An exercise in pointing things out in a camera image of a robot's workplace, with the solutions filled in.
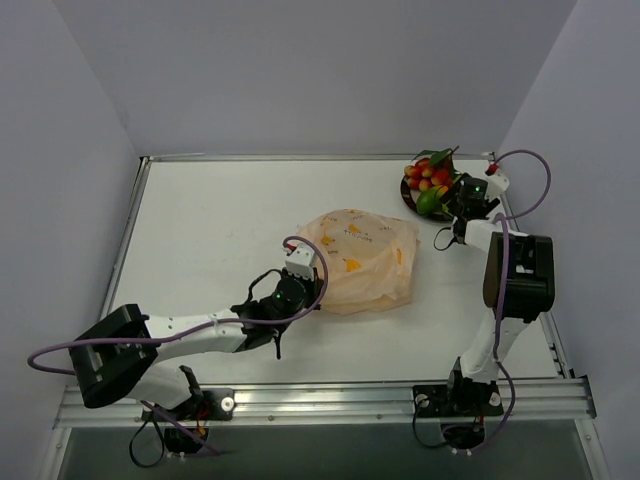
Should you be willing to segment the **green orange fake mango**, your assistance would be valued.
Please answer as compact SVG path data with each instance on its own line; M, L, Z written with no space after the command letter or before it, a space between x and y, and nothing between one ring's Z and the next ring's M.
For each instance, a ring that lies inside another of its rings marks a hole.
M419 215L428 216L442 209L442 196L449 190L446 185L431 187L421 192L416 200L416 210Z

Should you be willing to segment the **red fake fruit bunch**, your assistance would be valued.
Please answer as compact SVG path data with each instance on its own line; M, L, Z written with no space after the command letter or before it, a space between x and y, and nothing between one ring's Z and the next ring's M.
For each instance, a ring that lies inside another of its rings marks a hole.
M426 192L431 188L450 187L458 176L453 164L457 147L423 150L404 168L404 181L411 190Z

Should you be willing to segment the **translucent orange plastic bag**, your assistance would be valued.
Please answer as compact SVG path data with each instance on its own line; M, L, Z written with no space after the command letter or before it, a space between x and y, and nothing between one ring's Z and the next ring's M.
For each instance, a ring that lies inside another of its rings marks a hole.
M341 209L314 219L298 234L316 245L327 263L324 310L351 315L411 302L420 245L416 223Z

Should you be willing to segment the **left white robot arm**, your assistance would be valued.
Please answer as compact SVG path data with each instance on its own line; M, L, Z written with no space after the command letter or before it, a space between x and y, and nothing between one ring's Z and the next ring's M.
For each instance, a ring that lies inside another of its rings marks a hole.
M102 408L129 398L153 402L179 419L194 417L202 394L193 370L169 360L201 353L241 353L279 344L288 326L318 309L325 292L316 270L310 277L278 272L274 291L214 314L186 317L145 315L126 304L69 349L85 407Z

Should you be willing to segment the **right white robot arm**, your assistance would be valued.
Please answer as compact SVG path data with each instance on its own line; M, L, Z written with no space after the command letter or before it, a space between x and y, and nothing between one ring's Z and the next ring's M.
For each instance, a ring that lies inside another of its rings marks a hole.
M509 228L489 190L494 184L468 174L455 184L449 203L452 241L486 254L482 298L487 312L470 347L459 356L444 388L449 415L503 412L497 387L504 360L518 336L555 300L553 242Z

